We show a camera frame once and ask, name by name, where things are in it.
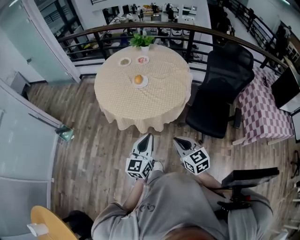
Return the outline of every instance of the chair seat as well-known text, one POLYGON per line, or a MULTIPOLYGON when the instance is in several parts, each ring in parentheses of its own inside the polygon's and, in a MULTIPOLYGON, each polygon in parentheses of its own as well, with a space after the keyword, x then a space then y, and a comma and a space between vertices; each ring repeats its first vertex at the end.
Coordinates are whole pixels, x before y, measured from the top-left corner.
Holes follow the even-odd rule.
POLYGON ((230 105, 216 96, 198 91, 189 109, 186 123, 193 129, 212 137, 224 138, 230 105))

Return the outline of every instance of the bread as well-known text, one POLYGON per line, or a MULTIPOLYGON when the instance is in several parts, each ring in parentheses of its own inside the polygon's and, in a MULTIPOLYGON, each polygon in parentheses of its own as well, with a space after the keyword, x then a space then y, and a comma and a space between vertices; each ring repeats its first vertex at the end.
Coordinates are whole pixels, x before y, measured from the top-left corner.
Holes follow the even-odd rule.
POLYGON ((135 83, 136 84, 141 84, 143 82, 143 77, 142 75, 136 75, 135 76, 135 83))

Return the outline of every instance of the white cup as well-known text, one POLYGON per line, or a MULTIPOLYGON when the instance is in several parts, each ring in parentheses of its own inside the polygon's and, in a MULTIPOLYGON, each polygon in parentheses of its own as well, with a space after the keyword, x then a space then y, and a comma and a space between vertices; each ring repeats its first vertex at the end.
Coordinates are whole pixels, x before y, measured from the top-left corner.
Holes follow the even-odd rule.
POLYGON ((36 224, 36 223, 27 224, 27 227, 29 228, 29 230, 31 231, 33 236, 35 236, 35 237, 38 237, 38 236, 45 235, 45 234, 49 233, 49 229, 43 223, 41 223, 41 224, 36 224))

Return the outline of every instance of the yellow round table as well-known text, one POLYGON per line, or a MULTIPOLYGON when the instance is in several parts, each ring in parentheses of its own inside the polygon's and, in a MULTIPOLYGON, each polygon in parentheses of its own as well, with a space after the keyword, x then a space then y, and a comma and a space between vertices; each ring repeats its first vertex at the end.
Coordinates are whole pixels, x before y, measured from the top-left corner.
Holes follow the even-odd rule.
POLYGON ((71 229, 47 208, 34 206, 31 209, 30 218, 32 223, 43 223, 49 229, 47 235, 38 237, 39 240, 78 240, 71 229))
POLYGON ((95 94, 107 120, 116 120, 120 130, 136 125, 141 133, 149 127, 160 132, 164 123, 182 112, 190 98, 193 76, 187 62, 170 48, 150 45, 146 54, 150 61, 138 65, 136 59, 142 55, 130 46, 110 56, 97 73, 95 94), (118 63, 124 57, 131 63, 121 67, 118 63), (135 88, 132 81, 136 75, 146 76, 148 85, 135 88))

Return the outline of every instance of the wooden floor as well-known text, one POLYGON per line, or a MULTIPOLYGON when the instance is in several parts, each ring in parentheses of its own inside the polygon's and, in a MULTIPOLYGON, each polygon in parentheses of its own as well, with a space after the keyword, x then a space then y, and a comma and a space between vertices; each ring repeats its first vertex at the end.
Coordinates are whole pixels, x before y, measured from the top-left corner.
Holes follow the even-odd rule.
MULTIPOLYGON (((133 143, 141 136, 135 126, 118 130, 114 121, 109 124, 100 111, 94 88, 89 81, 82 84, 49 86, 33 85, 29 91, 30 102, 74 129, 75 138, 67 143, 59 141, 53 167, 52 210, 66 217, 71 210, 82 210, 95 218, 110 202, 122 203, 131 187, 125 174, 125 161, 133 143)), ((176 122, 165 124, 162 132, 149 129, 155 138, 155 156, 165 171, 185 172, 173 147, 172 138, 189 136, 198 140, 201 135, 176 122)), ((280 230, 299 209, 291 203, 296 197, 291 180, 293 169, 290 161, 294 151, 300 150, 295 140, 288 139, 268 146, 260 140, 242 147, 231 146, 232 141, 243 136, 242 129, 228 125, 224 139, 206 136, 204 147, 211 161, 208 170, 221 181, 232 170, 278 167, 280 175, 255 190, 269 198, 274 210, 272 229, 280 230)))

